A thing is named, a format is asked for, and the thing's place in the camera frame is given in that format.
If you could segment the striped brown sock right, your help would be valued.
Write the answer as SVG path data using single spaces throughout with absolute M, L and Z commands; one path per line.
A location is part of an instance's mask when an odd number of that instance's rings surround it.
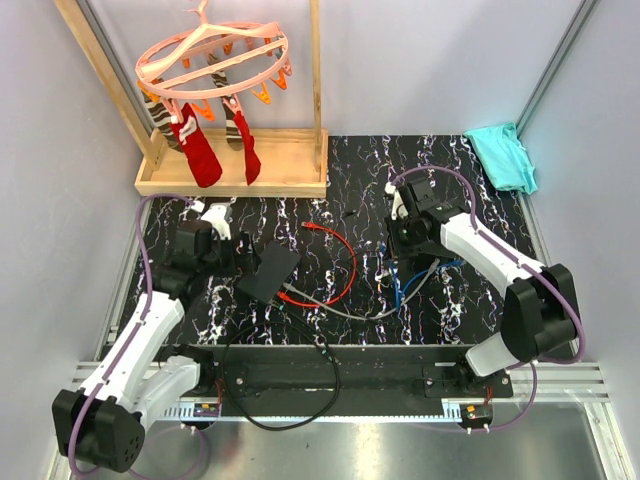
M 223 88 L 228 85 L 227 77 L 223 70 L 214 72 L 211 75 L 211 78 L 216 88 Z M 233 150 L 239 151 L 243 147 L 242 138 L 234 122 L 235 114 L 232 109 L 226 104 L 226 101 L 228 100 L 229 97 L 227 96 L 220 97 L 220 102 L 225 113 L 226 141 Z

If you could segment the red sock right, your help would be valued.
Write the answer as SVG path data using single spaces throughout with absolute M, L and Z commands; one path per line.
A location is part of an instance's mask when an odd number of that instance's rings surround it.
M 244 148 L 245 179 L 248 186 L 252 185 L 261 172 L 261 161 L 255 151 L 255 139 L 251 134 L 244 114 L 237 111 L 234 115 L 234 123 L 240 133 Z

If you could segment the red sock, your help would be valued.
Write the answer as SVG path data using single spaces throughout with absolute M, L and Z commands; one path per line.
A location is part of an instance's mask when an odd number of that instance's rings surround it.
M 200 188 L 208 188 L 220 180 L 223 173 L 222 166 L 189 103 L 182 106 L 181 115 L 181 121 L 171 121 L 171 130 L 186 155 L 196 184 Z
M 234 123 L 240 133 L 244 148 L 245 179 L 248 186 L 252 185 L 261 172 L 261 161 L 255 151 L 255 139 L 251 134 L 244 114 L 237 111 L 234 115 Z

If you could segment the striped brown sock left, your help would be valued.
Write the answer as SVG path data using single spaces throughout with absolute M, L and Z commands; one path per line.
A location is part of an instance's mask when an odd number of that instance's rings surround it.
M 162 101 L 145 90 L 142 90 L 141 93 L 144 105 L 151 116 L 153 124 L 165 138 L 168 147 L 182 153 L 181 145 L 171 129 L 171 115 Z

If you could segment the pink round clip hanger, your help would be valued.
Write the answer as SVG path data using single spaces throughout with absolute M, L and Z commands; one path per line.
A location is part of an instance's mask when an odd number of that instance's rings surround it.
M 138 86 L 173 115 L 180 102 L 190 102 L 209 117 L 212 99 L 239 110 L 238 96 L 246 92 L 269 105 L 269 87 L 286 90 L 292 75 L 287 35 L 276 21 L 215 23 L 207 7 L 199 1 L 190 10 L 198 17 L 195 28 L 156 43 L 139 57 Z

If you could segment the red sock left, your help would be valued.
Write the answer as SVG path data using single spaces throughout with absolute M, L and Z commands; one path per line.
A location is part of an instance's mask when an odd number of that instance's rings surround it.
M 223 173 L 222 166 L 189 103 L 182 106 L 181 115 L 181 121 L 171 121 L 171 130 L 186 155 L 196 184 L 200 188 L 208 188 L 220 180 Z

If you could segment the teal folded cloth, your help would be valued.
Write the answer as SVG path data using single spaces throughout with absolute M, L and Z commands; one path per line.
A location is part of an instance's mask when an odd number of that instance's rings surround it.
M 496 190 L 527 195 L 538 191 L 535 167 L 518 137 L 515 123 L 467 130 L 464 137 L 471 142 Z

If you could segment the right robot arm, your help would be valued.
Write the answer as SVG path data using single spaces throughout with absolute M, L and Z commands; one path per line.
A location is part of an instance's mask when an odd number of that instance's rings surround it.
M 478 220 L 474 208 L 439 199 L 426 180 L 389 182 L 385 192 L 392 199 L 385 219 L 391 259 L 413 271 L 435 261 L 464 260 L 503 298 L 498 332 L 456 363 L 454 384 L 460 393 L 476 396 L 495 374 L 583 340 L 568 268 L 546 266 L 519 252 Z

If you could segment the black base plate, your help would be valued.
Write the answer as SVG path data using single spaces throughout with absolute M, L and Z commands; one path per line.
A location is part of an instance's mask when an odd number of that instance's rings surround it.
M 448 420 L 456 400 L 507 400 L 499 372 L 469 387 L 455 380 L 466 346 L 223 345 L 210 347 L 228 393 L 224 413 L 259 420 L 385 417 Z

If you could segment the wooden rack frame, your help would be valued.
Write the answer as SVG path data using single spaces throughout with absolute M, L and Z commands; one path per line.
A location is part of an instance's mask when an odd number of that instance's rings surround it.
M 117 71 L 118 58 L 108 51 L 106 40 L 85 1 L 56 4 L 78 44 L 93 66 L 129 132 L 142 151 L 143 160 L 135 187 L 143 196 L 174 193 L 204 197 L 323 198 L 327 188 L 328 132 L 321 120 L 321 60 L 319 4 L 310 4 L 311 62 L 314 126 L 311 129 L 252 128 L 261 172 L 250 186 L 245 179 L 244 148 L 233 150 L 226 141 L 225 113 L 220 99 L 208 102 L 209 117 L 194 109 L 197 121 L 222 166 L 220 180 L 200 188 L 189 169 L 186 155 L 168 147 L 148 113 L 137 76 L 128 79 Z

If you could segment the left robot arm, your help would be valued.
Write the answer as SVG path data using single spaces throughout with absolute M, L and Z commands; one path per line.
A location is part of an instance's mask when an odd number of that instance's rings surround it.
M 260 263 L 251 236 L 214 220 L 188 220 L 163 261 L 148 268 L 151 288 L 100 365 L 52 403 L 56 440 L 74 475 L 99 468 L 123 473 L 139 456 L 148 428 L 182 395 L 215 386 L 212 354 L 177 346 L 152 377 L 146 372 L 163 342 L 212 277 L 253 273 Z

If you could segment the black network switch box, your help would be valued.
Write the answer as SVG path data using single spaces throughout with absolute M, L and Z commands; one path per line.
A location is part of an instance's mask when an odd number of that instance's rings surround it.
M 271 241 L 259 255 L 257 271 L 242 277 L 237 289 L 244 295 L 268 304 L 292 276 L 301 256 L 287 247 Z

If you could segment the striped brown sock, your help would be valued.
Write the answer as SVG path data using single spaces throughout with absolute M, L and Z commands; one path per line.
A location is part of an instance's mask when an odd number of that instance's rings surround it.
M 214 72 L 211 75 L 211 78 L 216 88 L 223 88 L 228 85 L 227 77 L 223 70 Z M 243 147 L 242 138 L 234 122 L 235 114 L 232 109 L 226 104 L 226 101 L 228 100 L 229 97 L 227 96 L 220 97 L 220 102 L 225 113 L 226 141 L 233 150 L 239 151 Z
M 141 93 L 144 105 L 151 116 L 153 124 L 165 138 L 168 147 L 182 153 L 181 145 L 171 129 L 171 115 L 162 101 L 145 90 L 142 90 Z

